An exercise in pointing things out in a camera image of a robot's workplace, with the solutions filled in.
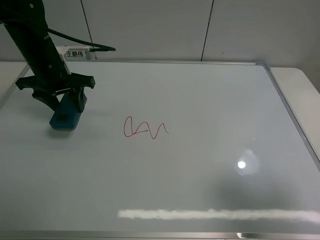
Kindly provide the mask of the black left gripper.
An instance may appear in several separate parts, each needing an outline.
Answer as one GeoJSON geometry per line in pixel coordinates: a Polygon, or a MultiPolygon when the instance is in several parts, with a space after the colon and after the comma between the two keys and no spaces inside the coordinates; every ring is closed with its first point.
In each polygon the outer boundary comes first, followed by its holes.
{"type": "Polygon", "coordinates": [[[20,77],[16,81],[16,86],[20,89],[33,89],[32,97],[56,112],[60,106],[57,96],[71,94],[72,102],[76,109],[82,113],[85,109],[86,96],[84,88],[95,87],[93,76],[78,73],[67,74],[65,78],[57,76],[27,76],[20,77]]]}

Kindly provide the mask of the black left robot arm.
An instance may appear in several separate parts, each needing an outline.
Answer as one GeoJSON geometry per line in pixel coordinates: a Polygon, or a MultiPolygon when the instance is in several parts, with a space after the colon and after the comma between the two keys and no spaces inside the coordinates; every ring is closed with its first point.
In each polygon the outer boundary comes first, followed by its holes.
{"type": "Polygon", "coordinates": [[[45,19],[40,0],[2,0],[0,22],[18,47],[33,72],[21,77],[16,85],[20,90],[33,89],[32,97],[57,111],[58,95],[65,94],[77,112],[85,108],[84,88],[94,88],[93,76],[71,73],[59,54],[45,19]]]}

